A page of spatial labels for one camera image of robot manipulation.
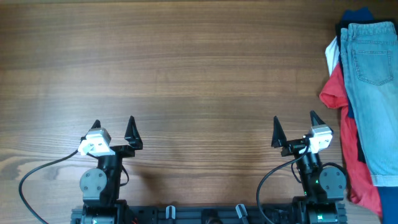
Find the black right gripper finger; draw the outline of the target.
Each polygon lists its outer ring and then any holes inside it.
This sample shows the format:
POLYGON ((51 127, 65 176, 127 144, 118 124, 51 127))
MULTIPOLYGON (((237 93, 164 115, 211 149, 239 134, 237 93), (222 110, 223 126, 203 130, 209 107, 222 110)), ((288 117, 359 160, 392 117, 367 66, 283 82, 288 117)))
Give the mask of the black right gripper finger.
POLYGON ((312 126, 320 126, 325 124, 325 122, 316 114, 314 110, 311 110, 310 112, 310 120, 312 126))
POLYGON ((287 138, 277 116, 274 116, 273 122, 274 129, 272 134, 271 146, 274 148, 284 147, 287 144, 287 138))

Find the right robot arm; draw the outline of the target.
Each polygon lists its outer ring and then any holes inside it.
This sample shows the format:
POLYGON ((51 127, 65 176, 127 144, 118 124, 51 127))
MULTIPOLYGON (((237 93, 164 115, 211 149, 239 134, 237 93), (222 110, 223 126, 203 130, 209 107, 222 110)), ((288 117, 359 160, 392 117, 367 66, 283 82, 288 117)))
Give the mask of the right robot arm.
POLYGON ((281 156, 293 156, 297 179, 304 196, 292 203, 274 205, 269 214, 274 223, 346 223, 344 198, 346 170, 338 164, 323 163, 319 152, 328 148, 334 131, 310 112, 311 128, 300 139, 288 140, 278 117, 274 117, 271 146, 281 148, 281 156))

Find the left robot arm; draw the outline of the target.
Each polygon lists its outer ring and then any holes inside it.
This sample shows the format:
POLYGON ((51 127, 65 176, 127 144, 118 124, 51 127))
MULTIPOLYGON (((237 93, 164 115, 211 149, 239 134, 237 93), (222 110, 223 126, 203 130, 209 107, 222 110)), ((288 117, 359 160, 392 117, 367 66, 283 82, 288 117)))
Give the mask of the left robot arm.
POLYGON ((134 157, 143 142, 133 116, 129 118, 124 135, 127 144, 110 146, 111 136, 96 120, 81 138, 78 152, 97 159, 97 167, 87 170, 80 179, 83 207, 72 211, 71 223, 117 224, 137 223, 138 219, 126 200, 119 199, 123 186, 121 174, 126 171, 123 159, 134 157))

